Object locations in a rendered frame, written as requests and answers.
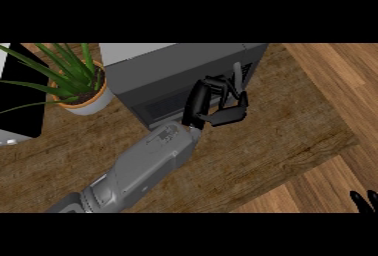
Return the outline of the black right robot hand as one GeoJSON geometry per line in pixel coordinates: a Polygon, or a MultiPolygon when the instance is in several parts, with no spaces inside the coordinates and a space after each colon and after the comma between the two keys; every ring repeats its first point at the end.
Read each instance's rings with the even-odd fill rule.
{"type": "Polygon", "coordinates": [[[378,214],[378,193],[374,190],[368,190],[366,194],[368,200],[365,200],[363,196],[356,191],[352,191],[350,198],[360,213],[378,214]]]}

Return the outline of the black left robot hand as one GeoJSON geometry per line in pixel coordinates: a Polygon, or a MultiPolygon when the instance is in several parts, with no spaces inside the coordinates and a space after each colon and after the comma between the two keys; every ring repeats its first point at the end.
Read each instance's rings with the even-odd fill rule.
{"type": "Polygon", "coordinates": [[[199,79],[192,88],[183,111],[182,124],[204,129],[204,124],[213,127],[239,122],[247,116],[248,95],[242,89],[241,63],[233,64],[235,80],[223,75],[199,79]],[[220,96],[219,109],[208,114],[211,95],[220,96]]]}

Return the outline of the dark grey microwave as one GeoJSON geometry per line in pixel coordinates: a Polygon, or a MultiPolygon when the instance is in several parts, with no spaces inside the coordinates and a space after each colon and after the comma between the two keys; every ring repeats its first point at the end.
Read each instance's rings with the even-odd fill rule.
{"type": "Polygon", "coordinates": [[[148,129],[179,120],[192,87],[223,77],[242,91],[264,43],[102,43],[108,87],[148,129]]]}

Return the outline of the white and orange plant pot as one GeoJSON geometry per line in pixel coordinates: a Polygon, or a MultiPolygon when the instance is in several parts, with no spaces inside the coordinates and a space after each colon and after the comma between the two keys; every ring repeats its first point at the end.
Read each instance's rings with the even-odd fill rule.
{"type": "Polygon", "coordinates": [[[58,105],[70,112],[81,116],[92,115],[99,112],[109,104],[112,98],[114,94],[109,90],[108,85],[103,85],[93,98],[78,105],[61,103],[59,97],[53,96],[53,100],[59,102],[58,105]]]}

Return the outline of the green leafy plant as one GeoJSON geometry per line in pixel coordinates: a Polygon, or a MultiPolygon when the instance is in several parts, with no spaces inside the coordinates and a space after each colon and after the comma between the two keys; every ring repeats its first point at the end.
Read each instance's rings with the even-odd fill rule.
{"type": "MultiPolygon", "coordinates": [[[[10,46],[0,45],[0,49],[21,60],[21,63],[39,71],[52,80],[50,86],[43,86],[30,82],[3,80],[3,83],[30,87],[58,96],[61,103],[78,105],[93,98],[101,88],[106,84],[103,65],[93,59],[89,44],[81,43],[83,57],[78,57],[68,44],[61,46],[53,43],[58,52],[53,52],[41,43],[36,43],[37,48],[47,55],[59,70],[55,71],[41,63],[19,53],[10,46]]],[[[58,101],[47,101],[47,104],[58,104],[58,101]]]]}

